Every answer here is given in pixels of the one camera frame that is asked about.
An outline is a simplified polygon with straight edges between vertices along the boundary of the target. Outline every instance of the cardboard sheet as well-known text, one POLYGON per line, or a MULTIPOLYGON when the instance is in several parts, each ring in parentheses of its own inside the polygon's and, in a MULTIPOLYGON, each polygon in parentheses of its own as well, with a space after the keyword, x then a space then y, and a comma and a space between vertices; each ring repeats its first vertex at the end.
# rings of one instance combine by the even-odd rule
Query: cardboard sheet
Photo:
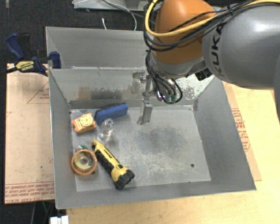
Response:
MULTIPOLYGON (((232 85, 226 85, 225 90, 253 178, 260 181, 232 85)), ((6 111, 5 204, 54 199, 48 78, 8 74, 6 111)))

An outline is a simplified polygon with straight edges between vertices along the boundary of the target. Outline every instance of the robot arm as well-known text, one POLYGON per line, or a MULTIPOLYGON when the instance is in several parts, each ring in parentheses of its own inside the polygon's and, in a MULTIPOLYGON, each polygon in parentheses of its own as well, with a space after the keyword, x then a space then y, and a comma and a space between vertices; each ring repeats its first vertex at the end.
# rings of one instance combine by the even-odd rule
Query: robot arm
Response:
POLYGON ((175 80, 192 74, 252 89, 280 87, 280 0, 248 0, 218 11, 203 0, 153 0, 144 40, 155 93, 168 104, 182 98, 175 80), (159 2, 153 31, 149 18, 159 2))

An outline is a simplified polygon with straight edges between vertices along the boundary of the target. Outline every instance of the blue sponge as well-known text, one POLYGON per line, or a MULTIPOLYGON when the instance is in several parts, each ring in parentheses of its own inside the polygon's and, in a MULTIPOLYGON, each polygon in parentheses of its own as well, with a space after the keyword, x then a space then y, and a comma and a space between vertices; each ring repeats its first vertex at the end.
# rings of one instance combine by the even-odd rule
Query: blue sponge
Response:
POLYGON ((106 108, 96 111, 94 119, 97 124, 101 124, 106 119, 114 119, 120 116, 125 116, 128 110, 126 103, 121 103, 118 105, 111 105, 106 108))

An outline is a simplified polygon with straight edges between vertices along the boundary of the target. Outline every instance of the gray metal tray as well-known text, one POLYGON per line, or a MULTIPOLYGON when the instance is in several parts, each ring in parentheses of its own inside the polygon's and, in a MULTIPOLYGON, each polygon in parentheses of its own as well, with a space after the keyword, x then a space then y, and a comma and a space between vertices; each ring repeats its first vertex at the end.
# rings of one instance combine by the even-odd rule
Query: gray metal tray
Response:
MULTIPOLYGON (((96 46, 103 44, 106 51, 114 49, 128 55, 122 41, 116 37, 121 31, 47 28, 48 47, 59 53, 91 47, 91 38, 99 37, 96 46), (66 47, 67 38, 77 37, 82 46, 66 47)), ((144 47, 142 33, 123 31, 130 37, 134 53, 144 47)), ((68 45, 78 41, 69 40, 68 45)), ((105 54, 102 63, 86 64, 86 55, 77 51, 76 67, 71 56, 63 56, 63 68, 50 70, 50 105, 56 207, 58 209, 92 205, 142 202, 185 196, 255 189, 253 178, 236 129, 233 115, 222 82, 210 78, 198 82, 190 77, 181 80, 187 94, 179 105, 164 105, 152 99, 154 105, 151 122, 139 126, 141 92, 131 94, 132 73, 141 70, 144 56, 130 63, 122 58, 112 63, 105 54), (89 146, 97 130, 77 134, 70 123, 83 113, 108 105, 126 102, 126 116, 114 120, 114 135, 108 148, 135 178, 123 190, 115 189, 110 176, 98 164, 96 174, 88 177, 76 175, 70 165, 78 145, 89 146)))

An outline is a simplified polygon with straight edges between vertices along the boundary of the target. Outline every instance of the wooden table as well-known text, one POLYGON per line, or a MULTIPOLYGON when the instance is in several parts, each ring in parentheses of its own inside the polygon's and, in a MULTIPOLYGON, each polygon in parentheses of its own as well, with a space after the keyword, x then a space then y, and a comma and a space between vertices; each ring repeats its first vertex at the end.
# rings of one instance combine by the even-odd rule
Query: wooden table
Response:
POLYGON ((257 191, 68 209, 70 224, 280 224, 280 125, 272 92, 232 88, 262 177, 257 191))

